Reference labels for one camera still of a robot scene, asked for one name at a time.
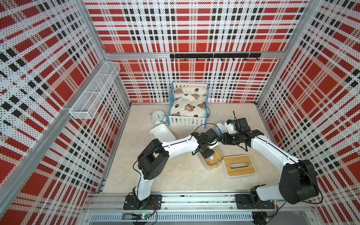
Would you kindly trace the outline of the bamboo slotted lid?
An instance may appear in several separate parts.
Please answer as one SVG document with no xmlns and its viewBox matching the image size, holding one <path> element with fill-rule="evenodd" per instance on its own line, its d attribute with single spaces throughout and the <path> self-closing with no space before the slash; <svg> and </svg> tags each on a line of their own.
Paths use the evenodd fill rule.
<svg viewBox="0 0 360 225">
<path fill-rule="evenodd" d="M 219 167 L 220 163 L 224 159 L 224 154 L 223 154 L 223 152 L 221 151 L 220 148 L 215 147 L 215 148 L 213 148 L 213 150 L 214 150 L 214 154 L 212 156 L 214 157 L 214 162 L 211 163 L 208 160 L 208 158 L 205 159 L 205 165 L 209 168 L 209 170 Z"/>
</svg>

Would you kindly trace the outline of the clear plastic tissue box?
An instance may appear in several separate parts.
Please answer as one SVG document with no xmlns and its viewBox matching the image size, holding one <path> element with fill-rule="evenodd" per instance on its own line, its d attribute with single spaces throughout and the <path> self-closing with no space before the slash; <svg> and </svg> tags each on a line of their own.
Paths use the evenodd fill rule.
<svg viewBox="0 0 360 225">
<path fill-rule="evenodd" d="M 224 154 L 219 147 L 215 147 L 213 150 L 214 154 L 207 159 L 204 159 L 200 152 L 196 154 L 207 171 L 218 168 L 224 159 Z"/>
</svg>

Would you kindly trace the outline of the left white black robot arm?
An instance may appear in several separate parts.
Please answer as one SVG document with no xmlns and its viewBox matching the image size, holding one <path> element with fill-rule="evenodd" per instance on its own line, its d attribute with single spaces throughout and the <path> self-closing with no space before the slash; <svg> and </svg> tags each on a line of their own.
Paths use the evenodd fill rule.
<svg viewBox="0 0 360 225">
<path fill-rule="evenodd" d="M 200 153 L 204 159 L 211 158 L 214 148 L 221 142 L 221 135 L 213 129 L 205 133 L 193 132 L 189 136 L 171 142 L 152 140 L 137 157 L 139 181 L 134 189 L 134 195 L 139 201 L 144 201 L 151 195 L 153 180 L 164 170 L 168 160 L 191 152 Z"/>
</svg>

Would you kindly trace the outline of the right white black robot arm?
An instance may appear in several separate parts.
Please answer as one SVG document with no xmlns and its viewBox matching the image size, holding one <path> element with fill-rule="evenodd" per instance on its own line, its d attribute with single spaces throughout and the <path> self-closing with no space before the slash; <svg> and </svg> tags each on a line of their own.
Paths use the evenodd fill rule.
<svg viewBox="0 0 360 225">
<path fill-rule="evenodd" d="M 299 160 L 276 146 L 263 132 L 252 130 L 246 118 L 229 119 L 226 132 L 221 134 L 224 145 L 245 145 L 266 157 L 281 173 L 277 185 L 257 185 L 250 190 L 252 204 L 270 200 L 286 201 L 289 204 L 306 202 L 321 195 L 314 165 L 309 160 Z"/>
</svg>

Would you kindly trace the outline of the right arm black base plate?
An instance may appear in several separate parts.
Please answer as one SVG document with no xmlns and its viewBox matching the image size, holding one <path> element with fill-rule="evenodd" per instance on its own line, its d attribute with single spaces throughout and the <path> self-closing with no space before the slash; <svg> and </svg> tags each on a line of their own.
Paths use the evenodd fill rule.
<svg viewBox="0 0 360 225">
<path fill-rule="evenodd" d="M 273 210 L 276 208 L 272 201 L 260 201 L 251 196 L 251 194 L 236 194 L 235 203 L 237 209 L 257 209 L 257 210 Z"/>
</svg>

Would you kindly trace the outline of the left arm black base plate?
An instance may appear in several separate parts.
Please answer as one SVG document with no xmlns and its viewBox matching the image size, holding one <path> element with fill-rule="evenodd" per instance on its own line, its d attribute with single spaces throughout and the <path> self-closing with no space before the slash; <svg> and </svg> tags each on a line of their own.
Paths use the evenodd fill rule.
<svg viewBox="0 0 360 225">
<path fill-rule="evenodd" d="M 162 195 L 150 195 L 145 200 L 138 200 L 136 195 L 129 194 L 125 198 L 123 210 L 160 210 Z"/>
</svg>

